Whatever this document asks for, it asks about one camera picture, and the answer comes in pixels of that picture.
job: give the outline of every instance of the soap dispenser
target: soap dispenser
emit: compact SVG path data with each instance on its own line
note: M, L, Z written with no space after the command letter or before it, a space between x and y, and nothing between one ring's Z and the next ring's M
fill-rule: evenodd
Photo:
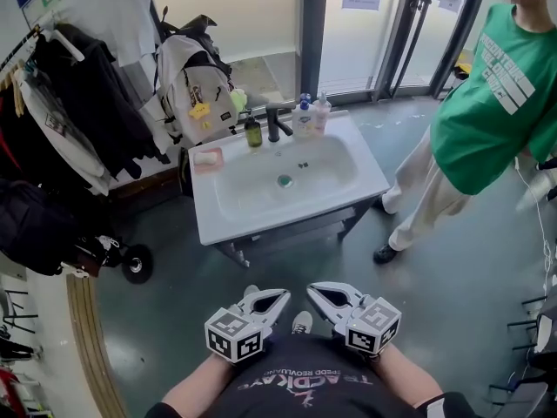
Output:
M260 147L263 144L261 124L251 115L244 124L245 138L250 147Z
M331 103L327 101L327 94L325 91L321 92L321 98L316 100L313 105L317 108L315 113L315 133L322 136L325 134L325 126L329 118L329 113L331 112Z
M292 129L294 130L294 136L304 138L312 133L317 107L311 105L310 101L311 96L307 93L303 93L300 96L299 105L292 111Z

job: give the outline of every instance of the wheel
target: wheel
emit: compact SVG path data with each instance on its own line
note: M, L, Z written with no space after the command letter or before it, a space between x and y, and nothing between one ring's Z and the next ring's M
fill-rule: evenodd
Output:
M145 283L153 274L153 257L145 245L130 246L122 259L124 277L135 285Z

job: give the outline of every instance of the yellow tag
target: yellow tag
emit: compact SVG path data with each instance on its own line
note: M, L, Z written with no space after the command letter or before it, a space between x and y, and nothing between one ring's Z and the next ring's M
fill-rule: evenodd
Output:
M207 116L209 113L211 113L211 106L209 104L195 104L189 114L196 121L199 121L203 116Z

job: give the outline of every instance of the white shirt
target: white shirt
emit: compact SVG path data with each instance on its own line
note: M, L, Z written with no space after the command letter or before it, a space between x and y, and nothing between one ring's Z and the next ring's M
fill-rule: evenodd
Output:
M67 118L63 109L56 106L32 82L29 73L18 70L15 78L19 83L23 101L44 136L60 156L85 181L103 195L108 195L109 173L98 158L89 140Z

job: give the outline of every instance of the white pants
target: white pants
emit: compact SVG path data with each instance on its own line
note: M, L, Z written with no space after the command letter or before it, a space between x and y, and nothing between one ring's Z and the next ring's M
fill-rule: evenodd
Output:
M408 248L420 235L433 229L439 217L459 213L471 198L470 195L459 192L435 162L429 141L429 128L397 169L394 186L383 195L385 210L396 213L403 198L413 188L424 183L426 190L418 207L389 237L389 246L396 251Z

